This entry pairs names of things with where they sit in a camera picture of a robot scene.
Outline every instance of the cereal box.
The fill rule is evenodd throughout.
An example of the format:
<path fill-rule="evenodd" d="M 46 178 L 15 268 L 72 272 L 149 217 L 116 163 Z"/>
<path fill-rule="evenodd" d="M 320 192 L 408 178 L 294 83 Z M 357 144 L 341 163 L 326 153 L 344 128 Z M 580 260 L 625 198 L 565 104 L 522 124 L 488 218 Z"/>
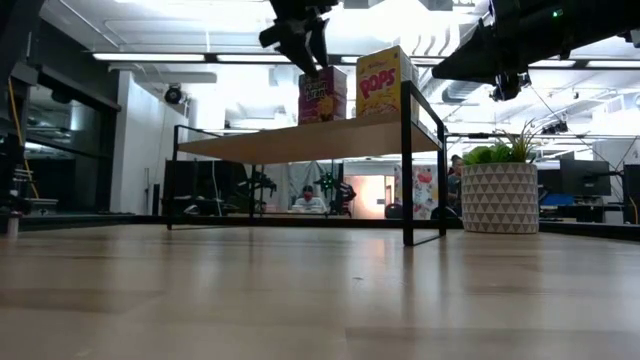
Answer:
<path fill-rule="evenodd" d="M 345 119 L 347 75 L 335 67 L 322 69 L 317 78 L 300 75 L 298 125 Z"/>
<path fill-rule="evenodd" d="M 356 67 L 356 116 L 400 112 L 401 83 L 418 79 L 418 68 L 400 46 L 363 56 Z"/>

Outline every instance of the security camera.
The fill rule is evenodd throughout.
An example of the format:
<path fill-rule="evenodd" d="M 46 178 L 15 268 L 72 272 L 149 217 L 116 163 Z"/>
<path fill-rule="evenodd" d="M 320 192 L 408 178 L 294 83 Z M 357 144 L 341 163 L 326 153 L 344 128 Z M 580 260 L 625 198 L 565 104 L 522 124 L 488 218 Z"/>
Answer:
<path fill-rule="evenodd" d="M 180 88 L 181 88 L 180 84 L 169 85 L 169 89 L 164 94 L 164 101 L 166 101 L 168 104 L 173 104 L 173 105 L 182 104 L 186 99 L 186 96 L 184 96 Z"/>

